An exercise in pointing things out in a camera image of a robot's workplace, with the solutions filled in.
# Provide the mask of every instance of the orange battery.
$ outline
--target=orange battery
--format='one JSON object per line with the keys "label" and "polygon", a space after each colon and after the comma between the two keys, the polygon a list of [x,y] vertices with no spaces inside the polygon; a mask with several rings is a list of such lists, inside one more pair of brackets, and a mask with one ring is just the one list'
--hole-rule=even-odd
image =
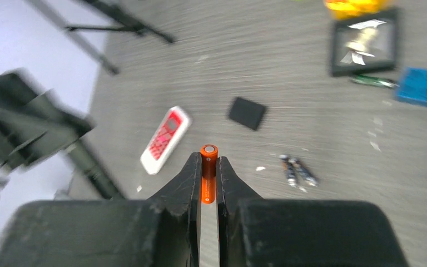
{"label": "orange battery", "polygon": [[214,145],[205,145],[200,150],[202,155],[202,203],[211,204],[217,193],[216,164],[219,150]]}

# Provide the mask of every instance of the black square object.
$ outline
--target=black square object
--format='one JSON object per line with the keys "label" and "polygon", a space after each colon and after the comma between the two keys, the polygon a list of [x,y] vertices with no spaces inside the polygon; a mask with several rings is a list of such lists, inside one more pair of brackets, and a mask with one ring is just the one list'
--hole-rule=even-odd
{"label": "black square object", "polygon": [[397,65],[397,8],[337,21],[332,34],[330,65],[333,77],[393,70]]}
{"label": "black square object", "polygon": [[229,119],[256,131],[266,109],[263,105],[237,97],[231,106]]}

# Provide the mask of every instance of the gray floor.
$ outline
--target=gray floor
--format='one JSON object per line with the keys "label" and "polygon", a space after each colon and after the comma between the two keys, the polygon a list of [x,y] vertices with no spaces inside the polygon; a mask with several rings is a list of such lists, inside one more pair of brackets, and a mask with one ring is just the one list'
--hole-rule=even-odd
{"label": "gray floor", "polygon": [[[321,0],[125,4],[180,38],[168,46],[151,36],[110,37],[107,55],[122,73],[101,73],[91,111],[98,126],[89,139],[130,197],[147,198],[191,152],[212,143],[264,197],[379,205],[412,266],[427,266],[427,108],[327,75],[331,19]],[[427,1],[402,0],[399,6],[405,14],[401,65],[427,68]],[[269,106],[259,131],[226,119],[236,96]],[[140,155],[175,105],[191,114],[193,125],[162,171],[148,176]],[[288,187],[277,159],[284,152],[302,157],[322,185],[308,193]],[[266,170],[257,172],[258,166]],[[78,181],[72,191],[89,197]],[[214,223],[202,229],[203,240],[211,240],[203,242],[205,267],[217,262]]]}

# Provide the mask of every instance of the white wall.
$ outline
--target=white wall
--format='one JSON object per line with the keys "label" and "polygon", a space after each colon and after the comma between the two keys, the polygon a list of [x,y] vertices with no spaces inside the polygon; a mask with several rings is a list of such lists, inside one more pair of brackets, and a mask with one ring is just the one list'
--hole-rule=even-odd
{"label": "white wall", "polygon": [[[71,0],[46,1],[72,23],[109,24]],[[84,36],[103,50],[106,34]],[[16,68],[25,68],[42,89],[54,89],[61,102],[86,113],[100,66],[24,0],[0,0],[0,73]],[[58,189],[66,189],[71,173],[59,155],[26,172],[12,173],[0,193],[0,232],[22,204],[53,199]]]}

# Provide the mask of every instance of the blue container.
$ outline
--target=blue container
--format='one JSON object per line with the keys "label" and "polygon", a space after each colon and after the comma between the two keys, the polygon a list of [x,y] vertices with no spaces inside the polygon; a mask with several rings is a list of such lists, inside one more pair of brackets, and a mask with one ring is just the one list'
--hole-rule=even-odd
{"label": "blue container", "polygon": [[395,91],[395,99],[427,107],[427,70],[408,68]]}

